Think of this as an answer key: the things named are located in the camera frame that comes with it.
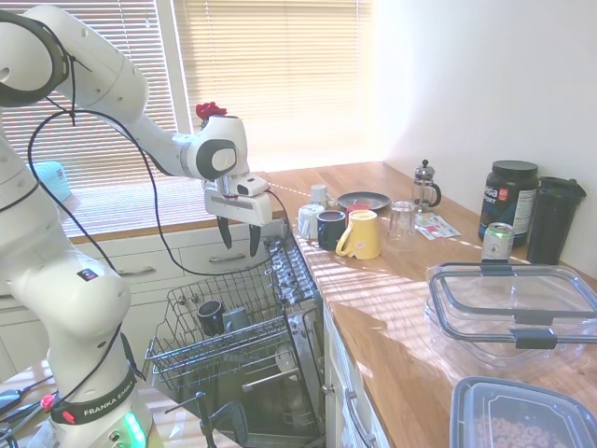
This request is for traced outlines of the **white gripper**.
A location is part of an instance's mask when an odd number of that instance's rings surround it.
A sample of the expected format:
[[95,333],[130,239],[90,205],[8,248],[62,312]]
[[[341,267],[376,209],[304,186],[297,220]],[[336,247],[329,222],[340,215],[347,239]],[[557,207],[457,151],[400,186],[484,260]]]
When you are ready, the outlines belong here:
[[229,219],[250,224],[249,253],[251,258],[254,257],[260,243],[261,227],[272,221],[270,196],[262,192],[254,197],[227,198],[216,189],[216,183],[211,181],[203,182],[203,193],[205,209],[216,216],[217,227],[227,249],[232,247]]

